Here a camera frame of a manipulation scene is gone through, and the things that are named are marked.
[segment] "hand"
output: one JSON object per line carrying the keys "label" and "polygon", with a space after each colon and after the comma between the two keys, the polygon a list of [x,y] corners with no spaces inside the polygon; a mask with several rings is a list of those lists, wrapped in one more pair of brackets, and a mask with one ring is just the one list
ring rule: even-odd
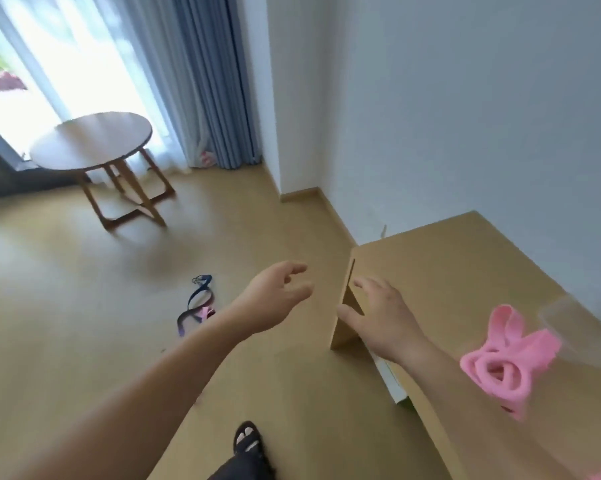
{"label": "hand", "polygon": [[285,287],[292,274],[304,273],[307,265],[283,261],[258,273],[231,307],[241,316],[248,333],[269,330],[281,323],[294,306],[309,298],[314,291],[312,283],[296,288]]}
{"label": "hand", "polygon": [[427,343],[416,318],[400,292],[381,278],[354,278],[353,284],[365,291],[370,313],[359,315],[351,306],[338,305],[338,318],[352,327],[372,352],[401,363],[411,347]]}

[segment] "pant leg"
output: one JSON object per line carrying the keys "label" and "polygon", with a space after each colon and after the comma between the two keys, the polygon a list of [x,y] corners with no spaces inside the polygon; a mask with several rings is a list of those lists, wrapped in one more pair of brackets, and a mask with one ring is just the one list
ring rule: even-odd
{"label": "pant leg", "polygon": [[209,480],[275,480],[267,464],[258,455],[242,452],[233,455]]}

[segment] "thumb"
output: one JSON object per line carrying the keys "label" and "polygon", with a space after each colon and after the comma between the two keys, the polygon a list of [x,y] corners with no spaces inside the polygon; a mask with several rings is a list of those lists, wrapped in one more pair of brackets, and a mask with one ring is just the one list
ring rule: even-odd
{"label": "thumb", "polygon": [[360,322],[362,320],[362,315],[356,313],[356,311],[348,305],[338,305],[336,307],[336,314],[338,318],[343,322],[347,323],[354,331],[358,331],[360,328]]}
{"label": "thumb", "polygon": [[292,288],[287,291],[289,299],[293,303],[293,306],[296,306],[301,301],[306,300],[311,296],[314,292],[314,284],[313,283],[303,283],[296,288]]}

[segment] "round table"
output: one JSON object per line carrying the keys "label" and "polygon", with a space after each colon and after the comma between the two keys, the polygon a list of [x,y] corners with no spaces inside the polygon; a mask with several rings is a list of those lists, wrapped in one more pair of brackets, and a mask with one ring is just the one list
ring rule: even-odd
{"label": "round table", "polygon": [[[100,112],[59,124],[33,144],[30,156],[41,168],[75,173],[78,183],[106,230],[112,230],[134,217],[143,215],[165,226],[165,220],[154,204],[174,195],[176,191],[144,149],[151,135],[151,124],[143,116],[132,112]],[[147,197],[125,162],[125,158],[138,152],[165,184],[165,191],[155,197]],[[118,192],[136,204],[136,209],[115,219],[104,217],[85,177],[85,172],[97,168],[103,168],[107,172]],[[127,180],[129,186],[140,197],[140,202],[127,195],[118,177]]]}

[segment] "wooden table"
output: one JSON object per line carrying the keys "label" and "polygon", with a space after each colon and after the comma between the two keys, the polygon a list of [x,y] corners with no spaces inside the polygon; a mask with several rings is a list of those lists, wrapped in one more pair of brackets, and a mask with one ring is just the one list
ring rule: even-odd
{"label": "wooden table", "polygon": [[[368,302],[350,285],[350,278],[366,274],[388,279],[425,334],[455,359],[484,343],[493,307],[513,305],[526,317],[527,330],[533,331],[538,309],[565,293],[477,212],[354,248],[342,303],[363,313]],[[354,338],[355,333],[336,319],[332,348]],[[463,459],[432,405],[404,370],[389,366],[452,478],[466,480]],[[463,404],[458,404],[458,412],[462,410]],[[601,369],[554,361],[534,384],[524,427],[577,476],[600,470]]]}
{"label": "wooden table", "polygon": [[[143,215],[152,218],[161,226],[166,226],[154,204],[175,195],[176,191],[144,149],[151,135],[150,122],[138,114],[100,112],[59,124],[34,143],[30,156],[32,161],[42,168],[74,173],[106,230],[112,230],[134,217]],[[128,156],[138,152],[165,185],[165,191],[155,197],[147,197],[125,162]],[[104,217],[85,179],[88,170],[97,168],[105,170],[118,192],[136,204],[136,209],[115,219]],[[118,170],[118,176],[125,179],[137,193],[140,202],[127,195],[114,169]]]}

